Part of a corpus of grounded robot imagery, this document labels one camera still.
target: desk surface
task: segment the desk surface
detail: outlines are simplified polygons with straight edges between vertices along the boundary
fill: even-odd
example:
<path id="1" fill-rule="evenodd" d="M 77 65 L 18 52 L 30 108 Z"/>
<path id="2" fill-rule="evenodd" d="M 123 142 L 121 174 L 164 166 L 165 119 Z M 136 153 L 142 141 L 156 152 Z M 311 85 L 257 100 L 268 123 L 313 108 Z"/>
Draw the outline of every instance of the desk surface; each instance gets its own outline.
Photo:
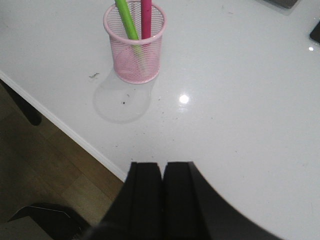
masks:
<path id="1" fill-rule="evenodd" d="M 160 74 L 113 71 L 111 0 L 0 0 L 0 78 L 122 180 L 130 162 L 194 161 L 236 209 L 320 238 L 320 2 L 158 0 Z"/>

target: pen holder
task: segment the pen holder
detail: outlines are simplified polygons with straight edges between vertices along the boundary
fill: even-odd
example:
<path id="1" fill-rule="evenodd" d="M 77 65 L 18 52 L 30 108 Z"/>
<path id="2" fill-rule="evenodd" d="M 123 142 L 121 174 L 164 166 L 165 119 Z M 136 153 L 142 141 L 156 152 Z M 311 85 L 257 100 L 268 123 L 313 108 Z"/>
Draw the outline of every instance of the pen holder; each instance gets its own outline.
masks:
<path id="1" fill-rule="evenodd" d="M 113 67 L 118 77 L 127 83 L 144 84 L 159 73 L 162 35 L 167 19 L 163 10 L 152 4 L 151 37 L 141 39 L 141 2 L 128 1 L 128 7 L 139 40 L 128 39 L 115 4 L 105 12 L 103 25 L 109 34 Z"/>

